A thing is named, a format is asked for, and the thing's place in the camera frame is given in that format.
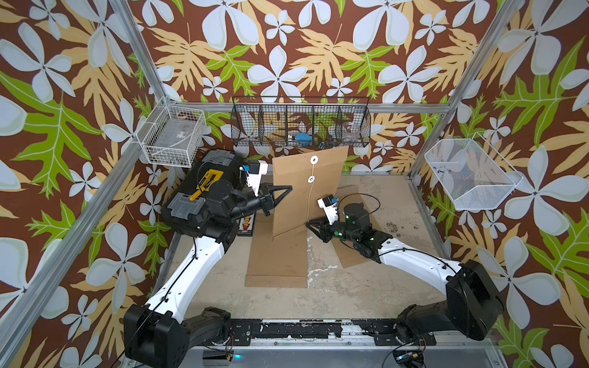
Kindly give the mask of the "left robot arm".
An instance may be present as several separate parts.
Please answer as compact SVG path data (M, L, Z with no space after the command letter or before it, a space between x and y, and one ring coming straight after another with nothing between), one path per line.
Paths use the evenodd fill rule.
M215 182L203 199L203 221L188 255L145 305L133 305L124 315L124 356L151 367L178 367L191 348L228 342L229 312L205 308L186 318L188 306L233 243L239 219L259 210L268 216L291 191L263 183L258 194L244 193L225 179Z

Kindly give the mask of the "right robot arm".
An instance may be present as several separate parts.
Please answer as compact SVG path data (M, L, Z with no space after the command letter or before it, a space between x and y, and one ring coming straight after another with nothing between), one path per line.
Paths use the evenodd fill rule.
M339 239L378 264L400 269L428 283L445 296L442 302L411 305L395 321L400 341L409 343L425 334L458 331L471 340L485 340L505 307L489 273L480 263L441 259L406 245L372 226L361 203L350 203L342 214L337 203L319 202L325 216L306 226L324 243Z

